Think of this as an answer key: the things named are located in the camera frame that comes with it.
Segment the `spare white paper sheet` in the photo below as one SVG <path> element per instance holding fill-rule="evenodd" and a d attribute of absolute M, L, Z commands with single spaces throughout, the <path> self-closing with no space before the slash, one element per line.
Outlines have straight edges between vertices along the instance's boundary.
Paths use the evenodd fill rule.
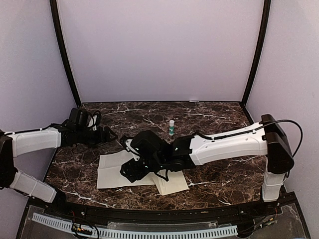
<path fill-rule="evenodd" d="M 152 176 L 146 176 L 140 181 L 131 183 L 120 174 L 122 164 L 133 158 L 133 154 L 122 150 L 113 154 L 100 155 L 97 169 L 97 189 L 119 188 L 126 186 L 154 185 Z"/>

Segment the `cream paper envelope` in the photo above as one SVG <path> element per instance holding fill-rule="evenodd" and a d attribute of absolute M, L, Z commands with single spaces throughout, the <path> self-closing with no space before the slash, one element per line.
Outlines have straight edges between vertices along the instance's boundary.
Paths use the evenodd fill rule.
<path fill-rule="evenodd" d="M 152 173 L 151 176 L 159 193 L 162 196 L 189 189 L 185 176 L 182 171 L 179 171 L 179 172 L 169 171 L 167 182 L 164 179 L 156 176 L 154 173 Z"/>

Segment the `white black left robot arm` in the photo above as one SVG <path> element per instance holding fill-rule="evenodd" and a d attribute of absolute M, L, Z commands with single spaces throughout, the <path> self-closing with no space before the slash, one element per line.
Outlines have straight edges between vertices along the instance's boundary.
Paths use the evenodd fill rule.
<path fill-rule="evenodd" d="M 64 193 L 17 169 L 14 158 L 44 149 L 85 145 L 96 148 L 118 139 L 107 126 L 100 126 L 100 111 L 90 113 L 73 108 L 63 123 L 52 123 L 47 127 L 16 132 L 0 133 L 0 187 L 10 188 L 29 197 L 50 203 L 52 211 L 59 217 L 70 213 L 70 205 L 64 202 Z"/>

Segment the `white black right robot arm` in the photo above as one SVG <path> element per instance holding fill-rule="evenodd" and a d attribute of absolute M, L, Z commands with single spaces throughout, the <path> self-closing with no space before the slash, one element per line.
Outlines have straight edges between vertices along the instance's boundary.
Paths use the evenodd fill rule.
<path fill-rule="evenodd" d="M 266 171 L 261 200 L 254 211 L 265 216 L 279 198 L 280 189 L 293 168 L 295 153 L 288 137 L 280 127 L 285 120 L 272 115 L 261 116 L 261 121 L 247 127 L 213 135 L 199 131 L 176 138 L 168 143 L 151 130 L 139 132 L 135 137 L 123 136 L 122 147 L 132 159 L 121 166 L 120 174 L 131 183 L 142 180 L 149 173 L 179 172 L 209 162 L 250 155 L 265 155 Z"/>

